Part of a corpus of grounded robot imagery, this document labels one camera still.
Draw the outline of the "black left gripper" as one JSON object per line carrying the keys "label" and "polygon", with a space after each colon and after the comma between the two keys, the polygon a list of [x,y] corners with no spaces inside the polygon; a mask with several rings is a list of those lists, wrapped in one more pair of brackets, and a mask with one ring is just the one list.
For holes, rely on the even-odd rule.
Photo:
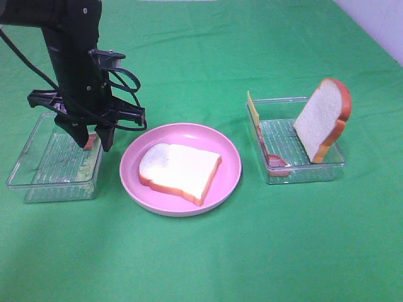
{"label": "black left gripper", "polygon": [[64,100],[55,90],[33,90],[27,100],[32,108],[43,106],[60,115],[54,118],[55,124],[67,132],[81,148],[84,148],[89,140],[86,125],[96,125],[95,132],[105,152],[109,152],[113,146],[114,128],[130,129],[130,127],[118,125],[117,121],[132,121],[139,125],[140,129],[146,129],[145,108],[115,96],[111,97],[111,107],[100,114],[92,113],[79,104],[76,104],[79,108],[78,114],[68,113]]}

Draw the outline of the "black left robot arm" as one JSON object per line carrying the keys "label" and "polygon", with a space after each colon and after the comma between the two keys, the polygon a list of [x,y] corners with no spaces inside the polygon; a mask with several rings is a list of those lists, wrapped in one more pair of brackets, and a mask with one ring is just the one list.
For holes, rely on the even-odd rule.
{"label": "black left robot arm", "polygon": [[87,127],[93,125],[104,151],[113,145],[120,120],[147,128],[145,109],[115,97],[113,87],[135,96],[140,81],[120,67],[122,53],[97,48],[101,1],[1,1],[1,24],[40,28],[53,66],[53,82],[38,70],[4,34],[1,38],[36,74],[52,86],[34,90],[29,105],[55,112],[55,124],[81,147],[89,142]]}

